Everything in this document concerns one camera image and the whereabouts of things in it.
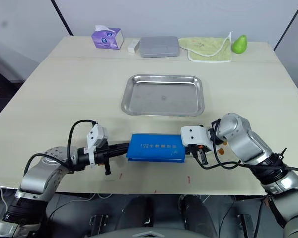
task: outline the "white eraser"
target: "white eraser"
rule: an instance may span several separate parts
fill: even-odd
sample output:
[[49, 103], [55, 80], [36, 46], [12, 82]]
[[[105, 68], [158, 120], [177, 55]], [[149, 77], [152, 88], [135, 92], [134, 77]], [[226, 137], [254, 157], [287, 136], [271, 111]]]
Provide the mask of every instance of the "white eraser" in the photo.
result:
[[127, 50], [130, 53], [136, 53], [138, 48], [139, 48], [139, 40], [133, 39], [131, 43], [128, 45]]

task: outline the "white table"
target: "white table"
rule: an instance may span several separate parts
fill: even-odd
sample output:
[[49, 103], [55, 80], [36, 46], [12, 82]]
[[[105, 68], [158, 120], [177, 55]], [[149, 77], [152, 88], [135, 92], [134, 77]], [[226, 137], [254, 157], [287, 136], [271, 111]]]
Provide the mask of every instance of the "white table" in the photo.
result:
[[[178, 57], [144, 59], [121, 50], [97, 49], [90, 37], [65, 37], [37, 67], [0, 114], [0, 187], [18, 188], [29, 157], [65, 146], [71, 125], [97, 120], [109, 142], [132, 133], [179, 133], [185, 125], [210, 125], [227, 112], [249, 119], [275, 152], [287, 147], [285, 163], [298, 167], [298, 90], [267, 43], [250, 42], [232, 63], [207, 64]], [[120, 105], [134, 74], [193, 75], [201, 79], [205, 111], [197, 117], [129, 116]], [[86, 145], [90, 125], [77, 127], [72, 145]], [[228, 147], [223, 161], [237, 160]], [[214, 163], [213, 155], [208, 156]], [[264, 194], [249, 169], [205, 171], [190, 157], [185, 163], [111, 160], [103, 166], [66, 175], [58, 191], [98, 193]]]

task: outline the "gray floor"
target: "gray floor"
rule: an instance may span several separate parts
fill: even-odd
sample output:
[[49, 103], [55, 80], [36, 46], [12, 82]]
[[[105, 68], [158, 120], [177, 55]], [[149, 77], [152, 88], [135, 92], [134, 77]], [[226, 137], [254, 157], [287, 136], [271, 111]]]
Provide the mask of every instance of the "gray floor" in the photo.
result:
[[[13, 198], [13, 191], [6, 191], [5, 198], [9, 203]], [[89, 202], [73, 202], [59, 209], [53, 216], [53, 237], [54, 238], [81, 238], [90, 231], [89, 219], [95, 214], [108, 214], [110, 220], [105, 231], [112, 231], [123, 208], [137, 195], [117, 194], [103, 200], [97, 196]], [[155, 227], [171, 227], [183, 229], [184, 225], [178, 212], [178, 195], [148, 195], [153, 198], [155, 206]], [[49, 215], [56, 207], [73, 199], [81, 197], [72, 195], [56, 194], [47, 208]], [[219, 227], [222, 217], [232, 203], [231, 196], [210, 196], [206, 202], [207, 207], [216, 229]], [[223, 223], [221, 238], [243, 238], [242, 230], [239, 229], [237, 214], [250, 214], [253, 226], [256, 226], [257, 214], [260, 201], [258, 199], [237, 201], [233, 209]], [[0, 202], [0, 217], [4, 213], [3, 203]], [[271, 211], [264, 207], [259, 238], [282, 238], [283, 230], [275, 222]]]

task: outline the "tissue box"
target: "tissue box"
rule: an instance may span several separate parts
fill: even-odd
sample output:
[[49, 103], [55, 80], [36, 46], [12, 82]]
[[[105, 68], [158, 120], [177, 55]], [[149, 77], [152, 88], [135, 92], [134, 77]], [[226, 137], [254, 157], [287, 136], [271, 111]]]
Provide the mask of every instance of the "tissue box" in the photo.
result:
[[109, 30], [95, 31], [92, 39], [97, 48], [120, 49], [124, 37], [120, 28], [108, 28]]

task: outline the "stainless steel tray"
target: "stainless steel tray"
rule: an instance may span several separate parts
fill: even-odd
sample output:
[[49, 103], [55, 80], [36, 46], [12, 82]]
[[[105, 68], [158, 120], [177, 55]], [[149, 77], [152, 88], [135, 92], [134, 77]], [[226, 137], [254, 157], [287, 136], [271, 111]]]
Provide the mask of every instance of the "stainless steel tray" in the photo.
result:
[[197, 116], [204, 110], [202, 83], [193, 76], [135, 75], [121, 109], [129, 115]]

